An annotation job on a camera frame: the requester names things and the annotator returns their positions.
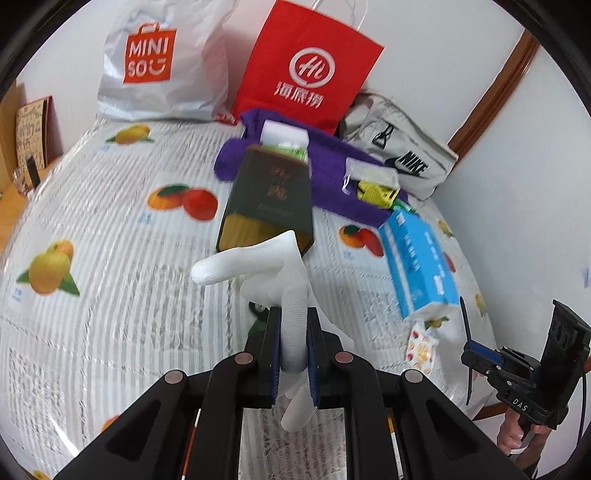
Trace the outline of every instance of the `white foam hand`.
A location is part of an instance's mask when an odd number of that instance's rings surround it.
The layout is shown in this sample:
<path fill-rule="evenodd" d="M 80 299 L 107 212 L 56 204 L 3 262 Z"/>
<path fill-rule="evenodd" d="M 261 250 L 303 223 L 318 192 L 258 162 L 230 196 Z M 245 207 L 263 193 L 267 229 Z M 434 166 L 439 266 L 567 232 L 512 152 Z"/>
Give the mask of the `white foam hand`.
<path fill-rule="evenodd" d="M 353 351 L 353 340 L 333 325 L 318 305 L 293 231 L 253 247 L 218 253 L 197 262 L 191 270 L 191 278 L 199 285 L 240 275 L 246 275 L 241 293 L 247 300 L 267 308 L 281 307 L 279 396 L 291 399 L 281 425 L 296 432 L 314 413 L 307 372 L 308 307 L 316 308 L 320 327 L 338 335 L 344 350 Z"/>

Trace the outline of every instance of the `bed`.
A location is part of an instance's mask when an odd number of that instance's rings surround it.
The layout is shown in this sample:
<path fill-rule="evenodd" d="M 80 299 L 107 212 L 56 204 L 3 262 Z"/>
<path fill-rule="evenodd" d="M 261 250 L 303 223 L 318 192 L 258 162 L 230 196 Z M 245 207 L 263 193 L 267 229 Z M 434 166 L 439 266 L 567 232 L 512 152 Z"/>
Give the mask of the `bed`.
<path fill-rule="evenodd" d="M 213 163 L 243 128 L 149 122 L 134 137 L 121 134 L 128 127 L 97 121 L 36 191 L 0 262 L 0 364 L 8 366 L 0 434 L 39 478 L 55 476 L 167 371 L 206 371 L 239 352 L 255 320 L 235 280 L 190 280 L 191 266 L 215 253 L 231 188 Z M 187 188 L 200 192 L 195 204 L 171 208 L 174 195 L 158 195 Z M 494 348 L 453 232 L 431 200 L 411 203 L 446 253 L 474 339 Z M 402 321 L 386 259 L 342 242 L 339 230 L 354 222 L 316 208 L 313 215 L 316 241 L 304 260 L 321 307 L 356 353 L 402 372 L 413 325 Z M 67 275 L 56 281 L 56 271 Z M 440 341 L 430 378 L 473 417 L 492 389 L 475 379 L 465 406 L 461 315 L 430 331 Z M 318 412 L 289 434 L 280 427 L 284 400 L 245 412 L 243 478 L 345 478 L 342 411 Z"/>

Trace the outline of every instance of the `fruit print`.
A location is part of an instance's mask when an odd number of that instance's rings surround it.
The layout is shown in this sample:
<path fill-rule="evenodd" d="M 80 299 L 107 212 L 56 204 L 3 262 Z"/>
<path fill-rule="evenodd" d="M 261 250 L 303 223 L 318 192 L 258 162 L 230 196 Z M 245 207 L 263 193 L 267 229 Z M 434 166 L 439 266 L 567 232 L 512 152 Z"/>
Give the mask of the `fruit print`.
<path fill-rule="evenodd" d="M 384 249 L 378 236 L 371 230 L 360 228 L 356 225 L 346 225 L 339 229 L 339 238 L 347 246 L 351 248 L 367 249 L 376 257 L 384 256 Z"/>
<path fill-rule="evenodd" d="M 189 190 L 183 194 L 183 207 L 190 217 L 208 222 L 216 216 L 217 198 L 207 190 Z"/>
<path fill-rule="evenodd" d="M 449 269 L 455 273 L 456 272 L 456 266 L 453 264 L 453 260 L 452 258 L 445 252 L 443 252 L 443 256 L 445 257 L 445 260 L 447 262 L 447 266 L 449 267 Z"/>
<path fill-rule="evenodd" d="M 476 306 L 478 307 L 478 310 L 480 310 L 480 316 L 484 317 L 484 315 L 486 315 L 486 305 L 484 304 L 484 299 L 482 298 L 482 295 L 480 293 L 477 293 L 476 295 L 474 295 L 474 300 L 476 301 Z"/>
<path fill-rule="evenodd" d="M 182 207 L 183 196 L 190 190 L 188 185 L 167 185 L 152 192 L 148 197 L 148 206 L 152 210 L 174 210 Z"/>
<path fill-rule="evenodd" d="M 376 257 L 384 256 L 384 249 L 382 248 L 382 244 L 375 233 L 373 233 L 371 230 L 367 230 L 366 228 L 362 228 L 359 231 L 359 235 L 371 253 L 373 253 Z"/>
<path fill-rule="evenodd" d="M 115 420 L 117 420 L 118 418 L 119 418 L 119 416 L 118 416 L 118 415 L 115 415 L 114 417 L 111 417 L 111 418 L 109 418 L 109 420 L 107 420 L 107 421 L 106 421 L 106 422 L 103 424 L 103 426 L 101 427 L 101 429 L 100 429 L 100 432 L 101 432 L 101 433 L 103 433 L 103 432 L 104 432 L 104 431 L 105 431 L 107 428 L 109 428 L 109 427 L 110 427 L 110 426 L 113 424 L 113 422 L 114 422 Z"/>
<path fill-rule="evenodd" d="M 29 268 L 18 277 L 17 283 L 28 283 L 39 295 L 51 295 L 56 290 L 62 290 L 79 297 L 80 291 L 70 274 L 73 258 L 72 242 L 54 242 L 45 252 L 33 258 Z"/>
<path fill-rule="evenodd" d="M 181 183 L 154 190 L 148 196 L 147 204 L 152 210 L 160 211 L 183 207 L 187 215 L 202 222 L 213 220 L 219 205 L 212 192 L 205 189 L 192 189 Z"/>
<path fill-rule="evenodd" d="M 39 470 L 33 470 L 33 476 L 38 480 L 51 480 L 51 478 Z"/>
<path fill-rule="evenodd" d="M 37 255 L 29 265 L 29 283 L 39 295 L 49 295 L 57 290 L 70 272 L 72 263 L 61 252 Z"/>
<path fill-rule="evenodd" d="M 74 245 L 68 240 L 59 240 L 52 243 L 47 249 L 47 253 L 61 252 L 66 254 L 70 259 L 70 262 L 74 259 Z"/>
<path fill-rule="evenodd" d="M 347 247 L 363 248 L 365 244 L 363 243 L 363 240 L 361 240 L 361 236 L 358 235 L 359 229 L 357 229 L 357 231 L 353 234 L 347 233 L 348 229 L 349 232 L 351 231 L 350 227 L 352 227 L 352 225 L 341 227 L 339 230 L 339 237 L 341 241 L 347 245 Z"/>
<path fill-rule="evenodd" d="M 443 325 L 443 322 L 449 322 L 449 318 L 441 317 L 437 320 L 428 320 L 425 322 L 425 330 L 429 330 L 429 327 L 440 328 L 441 325 Z"/>
<path fill-rule="evenodd" d="M 129 128 L 121 130 L 106 142 L 117 145 L 133 145 L 138 142 L 154 143 L 154 140 L 150 138 L 150 132 L 151 130 L 148 125 L 132 125 Z"/>
<path fill-rule="evenodd" d="M 448 236 L 449 238 L 453 237 L 453 232 L 452 229 L 449 228 L 449 225 L 445 222 L 445 220 L 439 220 L 437 222 L 437 225 L 439 226 L 439 228 L 441 229 L 441 231 Z"/>

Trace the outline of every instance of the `tissue pack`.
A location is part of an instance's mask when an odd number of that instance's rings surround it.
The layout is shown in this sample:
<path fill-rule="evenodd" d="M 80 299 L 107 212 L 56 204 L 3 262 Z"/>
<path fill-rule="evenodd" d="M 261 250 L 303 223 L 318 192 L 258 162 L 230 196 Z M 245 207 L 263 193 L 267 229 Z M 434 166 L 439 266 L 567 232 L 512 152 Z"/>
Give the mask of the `tissue pack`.
<path fill-rule="evenodd" d="M 456 283 L 429 224 L 397 209 L 379 233 L 405 320 L 439 319 L 459 308 Z"/>

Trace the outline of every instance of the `metal screw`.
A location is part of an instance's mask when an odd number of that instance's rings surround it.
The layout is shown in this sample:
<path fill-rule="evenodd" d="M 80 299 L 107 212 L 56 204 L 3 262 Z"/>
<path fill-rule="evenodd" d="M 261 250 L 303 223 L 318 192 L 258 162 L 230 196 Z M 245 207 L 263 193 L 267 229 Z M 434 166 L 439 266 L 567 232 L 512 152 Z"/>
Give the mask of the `metal screw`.
<path fill-rule="evenodd" d="M 339 352 L 335 355 L 335 360 L 340 364 L 349 364 L 353 361 L 353 354 L 349 352 Z"/>
<path fill-rule="evenodd" d="M 423 381 L 423 374 L 418 370 L 406 370 L 404 372 L 404 378 L 410 383 L 420 383 Z"/>
<path fill-rule="evenodd" d="M 234 357 L 234 361 L 238 365 L 248 365 L 250 362 L 254 360 L 254 357 L 249 354 L 248 352 L 241 352 Z"/>
<path fill-rule="evenodd" d="M 179 383 L 183 379 L 183 372 L 180 370 L 171 370 L 164 376 L 164 381 L 170 385 Z"/>

